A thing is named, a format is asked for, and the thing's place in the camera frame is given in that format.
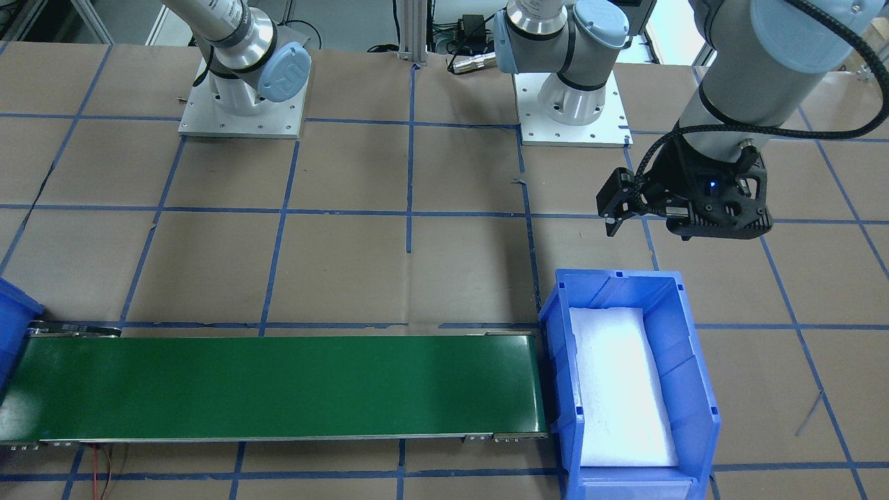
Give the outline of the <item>blue bin beside right arm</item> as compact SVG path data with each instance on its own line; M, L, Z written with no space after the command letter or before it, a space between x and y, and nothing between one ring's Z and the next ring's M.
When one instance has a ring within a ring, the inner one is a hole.
M28 324L43 312L41 303L1 278L1 399L18 366Z

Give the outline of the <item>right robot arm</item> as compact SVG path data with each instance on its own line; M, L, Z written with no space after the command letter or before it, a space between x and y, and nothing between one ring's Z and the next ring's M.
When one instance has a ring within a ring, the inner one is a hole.
M165 1L190 27L203 69L193 89L209 91L220 110L256 116L268 103L283 103L305 88L311 57L308 37L273 22L247 1Z

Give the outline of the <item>blue bin beside left arm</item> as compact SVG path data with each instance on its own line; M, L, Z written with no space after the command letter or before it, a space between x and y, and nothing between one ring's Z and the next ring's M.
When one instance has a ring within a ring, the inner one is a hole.
M566 499L702 499L721 417L678 272L559 269L540 313Z

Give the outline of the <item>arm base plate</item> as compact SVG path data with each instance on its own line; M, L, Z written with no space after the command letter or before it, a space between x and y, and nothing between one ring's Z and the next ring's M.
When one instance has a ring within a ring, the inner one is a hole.
M307 88L287 101L262 98L247 82L208 72L192 88L178 132L204 138L298 139Z
M523 142L550 147L622 148L633 139L614 73L594 91L580 91L556 73L514 75Z

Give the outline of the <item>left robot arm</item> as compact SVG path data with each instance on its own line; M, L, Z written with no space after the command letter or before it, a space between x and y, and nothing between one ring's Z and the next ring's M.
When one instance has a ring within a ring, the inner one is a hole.
M772 230L761 149L771 136L846 140L887 120L887 69L863 40L885 1L692 1L715 59L674 128L634 171L616 169L596 196L612 237L626 219L651 213L683 238L755 240ZM606 80L631 34L610 1L509 1L493 16L497 65L544 73L540 103L568 126L596 120ZM881 107L846 131L784 127L829 70L851 51L876 77Z

